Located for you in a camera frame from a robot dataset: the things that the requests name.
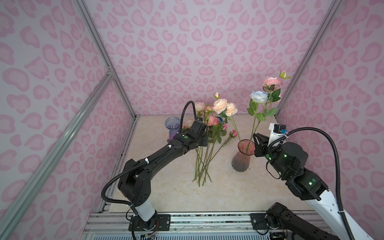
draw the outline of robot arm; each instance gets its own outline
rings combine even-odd
[[[282,124],[270,124],[270,137],[260,133],[254,134],[254,141],[258,144],[255,156],[265,157],[278,172],[281,180],[286,181],[285,185],[295,196],[311,206],[336,233],[338,238],[349,240],[334,195],[316,173],[304,167],[308,154],[296,143],[279,143],[278,139],[281,136],[286,136],[285,128],[286,126]],[[372,240],[345,210],[343,212],[355,239]],[[304,239],[324,239],[324,236],[327,236],[327,239],[338,239],[295,216],[280,203],[275,203],[267,211],[266,219],[270,226],[282,226]]]
[[[164,166],[175,158],[184,155],[198,146],[207,146],[208,137],[205,134],[205,125],[202,121],[195,120],[192,127],[184,134],[178,133],[168,144],[154,154],[135,162],[133,159],[126,162],[123,172],[140,166],[120,177],[118,188],[129,199],[140,217],[144,229],[151,230],[155,226],[157,212],[148,200],[151,193],[151,179]]]

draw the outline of rose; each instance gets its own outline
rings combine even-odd
[[[218,118],[215,118],[214,116],[209,116],[208,118],[208,126],[213,126],[218,124]]]
[[[230,116],[234,115],[235,113],[237,113],[236,105],[234,103],[227,103],[227,111],[225,112],[225,114],[228,117],[230,117]]]
[[[217,114],[220,114],[227,107],[226,99],[218,99],[214,102],[214,107],[212,108]]]
[[[237,131],[234,129],[232,131],[229,132],[229,136],[231,137],[237,137]]]
[[[263,82],[264,85],[268,85],[268,86],[279,85],[280,83],[281,83],[280,79],[273,78],[273,77],[267,77],[266,79],[264,79],[264,82]]]
[[[202,102],[197,102],[197,103],[195,103],[195,109],[196,109],[196,111],[202,111],[202,110],[204,110],[204,108],[205,108],[205,103],[202,103]]]
[[[191,128],[194,120],[188,120],[183,124],[183,127],[185,128]]]
[[[287,77],[287,73],[285,71],[280,72],[280,77],[281,78]]]
[[[213,111],[213,107],[212,106],[206,106],[204,111]]]
[[[262,91],[253,91],[249,96],[255,103],[264,103],[268,100],[268,94]]]

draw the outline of peach rose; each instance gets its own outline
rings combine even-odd
[[[227,107],[227,100],[220,98],[214,102],[214,107],[213,110],[217,113],[220,114],[222,111],[225,110]]]

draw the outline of bunch of flowers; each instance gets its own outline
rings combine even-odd
[[[203,122],[208,125],[206,134],[208,135],[208,146],[206,148],[198,147],[196,148],[197,157],[195,165],[195,179],[198,185],[207,181],[207,176],[212,182],[211,177],[208,173],[208,167],[212,159],[220,151],[220,149],[226,146],[232,138],[238,137],[237,128],[229,132],[229,136],[225,141],[222,137],[227,134],[227,125],[228,120],[233,121],[233,115],[237,113],[237,108],[234,103],[228,103],[226,99],[220,98],[220,94],[215,94],[216,101],[213,106],[209,104],[197,102],[195,103],[195,108],[197,112],[197,117],[202,118]],[[187,121],[183,125],[183,131],[186,131],[191,127],[193,120]],[[214,153],[215,143],[221,144],[220,148]]]
[[[263,91],[253,91],[250,94],[249,108],[247,108],[248,114],[255,116],[253,120],[253,127],[251,132],[250,141],[253,134],[256,132],[262,121],[265,121],[266,117],[272,117],[277,113],[277,108],[272,108],[273,103],[279,103],[281,101],[281,89],[279,88],[283,82],[282,79],[288,79],[285,71],[281,71],[278,78],[267,77],[263,81]],[[263,109],[258,113],[259,105],[263,105]]]

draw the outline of black cable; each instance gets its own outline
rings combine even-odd
[[[269,162],[267,162],[267,163],[265,164],[265,169],[266,169],[266,171],[267,171],[267,172],[268,172],[274,179],[280,179],[281,176],[279,176],[279,178],[277,178],[277,177],[273,176],[272,173],[271,173],[270,171],[268,171],[268,163],[269,163]]]
[[[166,153],[167,151],[169,150],[169,148],[165,149],[164,151],[162,151],[161,153],[157,154],[156,156],[154,157],[151,157],[149,159],[149,162],[152,162],[154,160],[156,160],[158,157],[160,157],[161,155],[163,155],[164,153]],[[107,189],[115,182],[117,181],[121,176],[125,175],[125,174],[128,174],[144,165],[146,165],[147,162],[142,162],[142,163],[139,163],[133,167],[130,167],[128,168],[127,170],[121,172],[120,174],[114,176],[109,182],[107,182],[107,184],[104,186],[104,188],[101,190],[101,198],[106,201],[106,202],[110,202],[110,203],[117,203],[117,204],[126,204],[128,205],[129,207],[131,207],[132,211],[137,215],[138,212],[136,210],[136,208],[132,205],[131,202],[128,202],[128,201],[125,201],[125,200],[118,200],[118,199],[110,199],[108,198],[105,193],[107,191]]]
[[[183,118],[184,118],[184,114],[185,114],[185,111],[187,110],[188,105],[191,104],[191,103],[192,103],[192,107],[193,107],[193,114],[195,115],[195,120],[197,120],[196,109],[195,109],[195,103],[194,103],[193,101],[189,101],[189,102],[187,102],[187,104],[184,106],[183,112],[181,113],[179,132],[181,132],[181,130],[183,129]]]
[[[256,232],[257,232],[258,234],[262,235],[262,236],[266,235],[266,234],[268,233],[268,231],[269,231],[269,226],[268,226],[268,228],[267,228],[267,230],[266,230],[265,233],[260,233],[260,232],[256,229]]]
[[[131,221],[131,234],[132,234],[132,238],[133,238],[133,240],[137,240],[136,239],[136,236],[135,236],[135,231],[133,230],[133,219],[134,219],[134,217],[132,216],[132,221]]]
[[[279,144],[277,145],[277,148],[281,145],[281,143],[286,139],[286,136],[289,136],[295,132],[298,132],[298,131],[303,131],[303,130],[311,130],[311,131],[315,131],[315,132],[319,132],[321,133],[323,136],[325,136],[327,138],[327,140],[329,141],[329,143],[331,144],[331,147],[332,147],[332,150],[333,150],[333,155],[335,157],[335,166],[336,166],[336,203],[337,203],[337,206],[339,208],[339,214],[341,216],[341,219],[343,220],[343,223],[344,223],[344,227],[345,227],[345,230],[347,231],[347,234],[348,234],[348,237],[350,240],[355,240],[355,237],[353,237],[353,233],[351,231],[351,228],[348,224],[348,220],[345,216],[345,213],[344,213],[344,208],[343,208],[343,203],[341,201],[341,193],[340,193],[340,185],[341,185],[341,180],[340,180],[340,160],[339,160],[339,154],[337,152],[337,148],[336,148],[336,145],[334,143],[334,141],[332,140],[332,138],[326,133],[324,132],[323,130],[321,129],[318,129],[318,128],[315,128],[315,127],[300,127],[300,128],[296,128],[292,131],[289,131],[285,136],[279,138],[279,139],[276,139],[274,140],[273,142],[271,142],[271,144],[268,146],[268,150],[271,151],[272,150],[272,146],[279,142]]]
[[[129,212],[129,210],[127,211],[127,213],[125,214],[125,218],[128,220],[128,221],[131,221],[130,219],[128,219],[128,212]]]

